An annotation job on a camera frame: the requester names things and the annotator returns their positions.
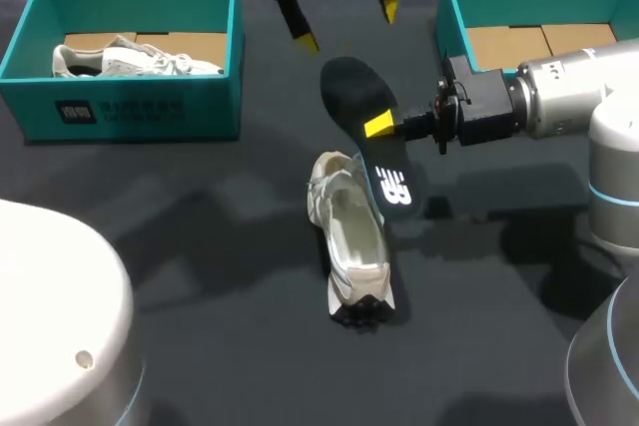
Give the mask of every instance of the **black insole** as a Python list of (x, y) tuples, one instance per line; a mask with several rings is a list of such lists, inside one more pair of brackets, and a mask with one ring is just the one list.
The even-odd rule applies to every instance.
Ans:
[(368, 139), (364, 124), (397, 106), (386, 82), (361, 60), (340, 57), (321, 69), (321, 97), (328, 114), (357, 144), (373, 196), (387, 219), (421, 213), (421, 194), (403, 137)]

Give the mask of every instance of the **insole logo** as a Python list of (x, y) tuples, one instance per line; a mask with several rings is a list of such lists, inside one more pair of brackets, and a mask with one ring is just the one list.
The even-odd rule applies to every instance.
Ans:
[(390, 204), (410, 205), (412, 198), (408, 187), (401, 184), (404, 181), (402, 172), (381, 169), (380, 167), (375, 167), (375, 171), (381, 179), (380, 184), (383, 195)]

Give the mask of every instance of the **shoe insole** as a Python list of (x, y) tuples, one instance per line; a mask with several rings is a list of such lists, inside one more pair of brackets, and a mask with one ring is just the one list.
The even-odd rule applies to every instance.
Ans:
[(348, 191), (332, 198), (330, 235), (339, 262), (344, 267), (375, 266), (384, 260), (380, 254), (383, 241), (370, 206), (354, 203)]
[(364, 62), (340, 57), (321, 69), (320, 88), (326, 111), (361, 151), (370, 189), (384, 218), (421, 214), (421, 191), (404, 138), (367, 138), (364, 133), (366, 122), (397, 106), (386, 82)]

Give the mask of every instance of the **sneaker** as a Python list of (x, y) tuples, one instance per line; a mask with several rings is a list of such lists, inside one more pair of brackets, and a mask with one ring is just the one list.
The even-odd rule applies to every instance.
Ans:
[(169, 55), (149, 44), (139, 45), (118, 35), (103, 50), (73, 50), (59, 45), (53, 51), (54, 77), (115, 77), (139, 75), (219, 75), (215, 64), (186, 54)]
[(383, 217), (368, 190), (358, 158), (326, 152), (313, 167), (309, 219), (326, 238), (328, 312), (344, 325), (373, 325), (395, 310)]

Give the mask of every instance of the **dark table surface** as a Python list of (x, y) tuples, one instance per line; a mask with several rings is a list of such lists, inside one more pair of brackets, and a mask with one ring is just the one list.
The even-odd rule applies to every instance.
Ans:
[[(616, 281), (589, 236), (586, 139), (409, 145), (429, 200), (390, 229), (395, 319), (345, 329), (305, 204), (316, 157), (354, 153), (320, 68), (360, 57), (427, 104), (436, 0), (400, 0), (392, 27), (376, 0), (300, 0), (314, 57), (272, 0), (242, 1), (238, 142), (28, 147), (0, 106), (0, 196), (88, 223), (130, 271), (152, 426), (573, 424), (566, 350)], [(25, 2), (0, 0), (0, 53)]]

